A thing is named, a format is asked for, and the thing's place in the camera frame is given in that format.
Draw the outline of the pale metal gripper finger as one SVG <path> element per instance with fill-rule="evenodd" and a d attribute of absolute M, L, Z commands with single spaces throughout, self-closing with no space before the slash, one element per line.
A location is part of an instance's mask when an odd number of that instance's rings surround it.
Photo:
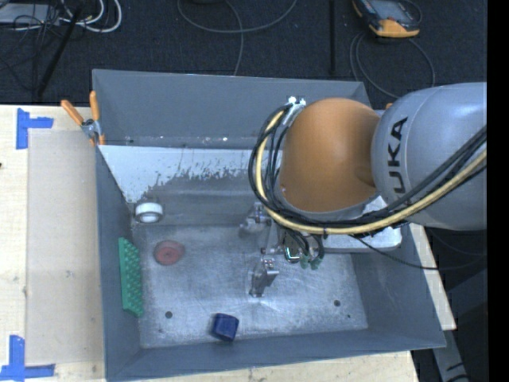
<path fill-rule="evenodd" d="M 279 270 L 276 268 L 274 257 L 262 257 L 254 266 L 251 276 L 249 294 L 254 298 L 261 298 L 267 287 L 270 287 L 278 277 Z"/>
<path fill-rule="evenodd" d="M 260 236 L 269 233 L 271 217 L 263 204 L 253 204 L 239 224 L 239 236 Z"/>

